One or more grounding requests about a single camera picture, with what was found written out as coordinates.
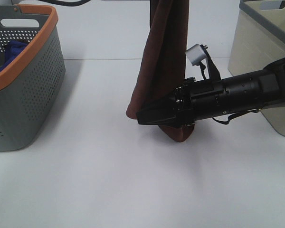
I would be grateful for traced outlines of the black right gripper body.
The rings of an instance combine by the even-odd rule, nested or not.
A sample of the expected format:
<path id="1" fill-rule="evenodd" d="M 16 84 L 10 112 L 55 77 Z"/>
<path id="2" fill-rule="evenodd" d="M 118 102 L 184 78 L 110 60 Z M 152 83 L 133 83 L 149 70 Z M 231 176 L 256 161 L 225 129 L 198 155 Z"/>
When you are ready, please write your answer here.
<path id="1" fill-rule="evenodd" d="M 195 82 L 186 79 L 173 90 L 175 125 L 191 125 L 196 120 L 224 114 L 225 89 L 222 81 L 210 79 Z"/>

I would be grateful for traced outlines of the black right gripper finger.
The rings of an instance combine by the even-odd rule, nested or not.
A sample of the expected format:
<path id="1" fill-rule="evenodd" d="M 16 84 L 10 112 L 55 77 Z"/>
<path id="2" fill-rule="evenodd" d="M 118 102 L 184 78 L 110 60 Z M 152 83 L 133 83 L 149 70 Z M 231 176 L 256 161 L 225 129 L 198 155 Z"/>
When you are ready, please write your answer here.
<path id="1" fill-rule="evenodd" d="M 136 112 L 137 122 L 140 125 L 178 125 L 175 111 L 177 106 L 177 99 L 173 96 L 154 100 Z"/>

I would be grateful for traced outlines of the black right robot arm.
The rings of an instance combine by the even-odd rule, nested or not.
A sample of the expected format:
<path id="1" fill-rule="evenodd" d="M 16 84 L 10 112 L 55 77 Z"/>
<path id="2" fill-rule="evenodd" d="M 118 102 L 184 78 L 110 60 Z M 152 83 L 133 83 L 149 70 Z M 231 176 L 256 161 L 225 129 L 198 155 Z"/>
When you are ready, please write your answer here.
<path id="1" fill-rule="evenodd" d="M 187 78 L 164 97 L 144 105 L 136 113 L 138 124 L 174 128 L 197 120 L 227 115 L 227 125 L 237 117 L 262 109 L 285 106 L 285 57 L 262 70 L 221 79 Z"/>

